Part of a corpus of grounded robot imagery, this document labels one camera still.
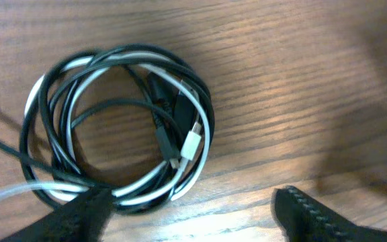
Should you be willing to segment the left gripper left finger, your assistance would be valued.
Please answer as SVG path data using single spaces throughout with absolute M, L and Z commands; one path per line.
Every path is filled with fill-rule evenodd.
M 91 188 L 2 242 L 98 242 L 113 208 L 109 188 Z

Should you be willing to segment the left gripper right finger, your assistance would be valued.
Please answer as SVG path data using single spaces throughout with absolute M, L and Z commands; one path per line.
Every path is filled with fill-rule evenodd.
M 288 241 L 387 242 L 387 231 L 356 225 L 295 186 L 276 189 L 273 218 Z

